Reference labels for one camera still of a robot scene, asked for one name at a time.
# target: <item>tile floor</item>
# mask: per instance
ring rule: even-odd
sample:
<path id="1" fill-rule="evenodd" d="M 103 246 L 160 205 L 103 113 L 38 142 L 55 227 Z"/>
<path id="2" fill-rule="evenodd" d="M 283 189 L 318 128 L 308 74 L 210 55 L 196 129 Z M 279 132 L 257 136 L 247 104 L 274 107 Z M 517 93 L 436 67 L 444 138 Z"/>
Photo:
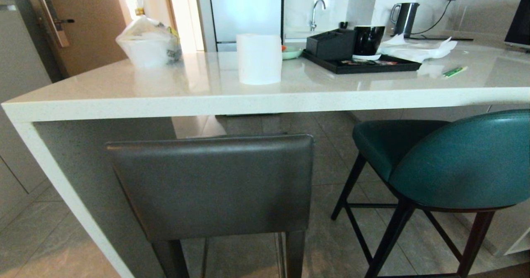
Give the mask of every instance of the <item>tile floor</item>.
<path id="1" fill-rule="evenodd" d="M 266 116 L 174 118 L 179 138 L 219 134 L 309 133 L 316 139 L 310 227 L 306 235 L 305 278 L 363 277 L 368 265 L 346 214 L 329 219 L 357 150 L 351 139 L 354 119 L 346 112 Z M 371 168 L 352 192 L 354 202 L 395 202 Z M 355 210 L 370 250 L 375 252 L 392 211 Z M 460 250 L 468 229 L 454 215 L 436 213 Z M 183 242 L 193 278 L 281 277 L 277 234 L 258 234 Z M 206 250 L 206 262 L 203 255 Z M 481 249 L 472 273 L 525 263 L 528 252 L 494 257 Z M 453 272 L 458 263 L 422 213 L 415 213 L 381 275 L 411 276 Z M 114 278 L 118 274 L 50 187 L 0 231 L 0 278 Z"/>

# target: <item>saucer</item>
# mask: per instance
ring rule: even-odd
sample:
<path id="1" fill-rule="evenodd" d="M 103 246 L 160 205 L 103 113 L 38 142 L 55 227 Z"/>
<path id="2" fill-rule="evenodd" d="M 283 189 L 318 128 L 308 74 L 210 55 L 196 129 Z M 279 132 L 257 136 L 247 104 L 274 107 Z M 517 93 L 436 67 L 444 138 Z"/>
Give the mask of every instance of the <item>saucer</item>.
<path id="1" fill-rule="evenodd" d="M 354 59 L 366 59 L 366 60 L 377 60 L 381 57 L 381 53 L 376 53 L 375 55 L 352 55 Z"/>

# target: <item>cabinet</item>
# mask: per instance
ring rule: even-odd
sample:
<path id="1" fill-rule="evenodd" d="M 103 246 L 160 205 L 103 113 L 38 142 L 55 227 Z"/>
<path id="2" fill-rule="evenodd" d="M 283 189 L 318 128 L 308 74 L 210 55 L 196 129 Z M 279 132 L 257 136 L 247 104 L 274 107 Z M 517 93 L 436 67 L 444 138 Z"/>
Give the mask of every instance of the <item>cabinet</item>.
<path id="1" fill-rule="evenodd" d="M 51 83 L 15 3 L 0 0 L 0 103 Z M 46 175 L 0 109 L 0 219 Z"/>

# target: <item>black tray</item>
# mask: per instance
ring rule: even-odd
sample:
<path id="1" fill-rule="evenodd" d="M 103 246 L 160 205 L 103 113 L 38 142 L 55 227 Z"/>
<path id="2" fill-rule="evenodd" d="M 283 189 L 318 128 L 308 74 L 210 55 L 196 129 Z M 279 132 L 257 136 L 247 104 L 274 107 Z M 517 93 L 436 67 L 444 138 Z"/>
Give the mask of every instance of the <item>black tray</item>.
<path id="1" fill-rule="evenodd" d="M 309 59 L 318 66 L 321 66 L 335 74 L 355 74 L 355 73 L 378 73 L 378 72 L 402 72 L 402 71 L 416 71 L 422 65 L 415 61 L 392 57 L 388 55 L 381 55 L 378 59 L 380 61 L 394 61 L 395 65 L 360 65 L 352 66 L 347 63 L 342 63 L 343 60 L 323 60 L 308 53 L 305 49 L 301 56 Z"/>

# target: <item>teal bar stool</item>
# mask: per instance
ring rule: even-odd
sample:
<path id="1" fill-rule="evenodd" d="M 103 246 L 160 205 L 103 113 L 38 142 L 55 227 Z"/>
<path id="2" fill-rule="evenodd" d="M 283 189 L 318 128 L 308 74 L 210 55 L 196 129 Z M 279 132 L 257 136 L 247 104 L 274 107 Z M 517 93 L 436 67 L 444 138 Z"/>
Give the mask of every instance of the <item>teal bar stool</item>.
<path id="1" fill-rule="evenodd" d="M 465 278 L 496 210 L 530 197 L 530 109 L 445 121 L 367 121 L 353 138 L 359 149 L 331 219 L 344 208 L 376 278 L 415 209 L 425 212 L 460 266 L 456 273 L 428 277 Z M 352 204 L 347 199 L 366 162 L 397 204 Z M 396 208 L 372 257 L 352 208 Z M 477 213 L 460 253 L 431 211 Z"/>

